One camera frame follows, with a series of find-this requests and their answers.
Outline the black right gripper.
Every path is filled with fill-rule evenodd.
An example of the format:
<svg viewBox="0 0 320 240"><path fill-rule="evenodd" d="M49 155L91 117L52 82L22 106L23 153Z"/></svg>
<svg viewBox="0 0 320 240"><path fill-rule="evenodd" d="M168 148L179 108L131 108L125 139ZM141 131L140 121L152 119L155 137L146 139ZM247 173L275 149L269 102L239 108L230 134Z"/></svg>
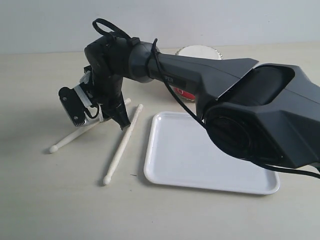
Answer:
<svg viewBox="0 0 320 240"><path fill-rule="evenodd" d="M124 130L130 126L126 105L122 94L123 77L114 75L99 75L90 65L84 67L84 73L91 72L85 93L92 102L91 107L100 107L105 120L113 119Z"/></svg>

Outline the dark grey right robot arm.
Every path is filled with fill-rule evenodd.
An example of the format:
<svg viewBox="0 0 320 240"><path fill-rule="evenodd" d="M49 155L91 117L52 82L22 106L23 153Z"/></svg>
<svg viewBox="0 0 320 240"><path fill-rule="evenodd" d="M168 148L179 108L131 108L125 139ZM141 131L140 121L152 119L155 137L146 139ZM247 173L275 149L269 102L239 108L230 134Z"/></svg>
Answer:
<svg viewBox="0 0 320 240"><path fill-rule="evenodd" d="M113 35L84 54L108 97L121 90L116 76L157 79L194 95L197 119L234 158L293 169L320 161L320 88L299 66L163 54L152 43Z"/></svg>

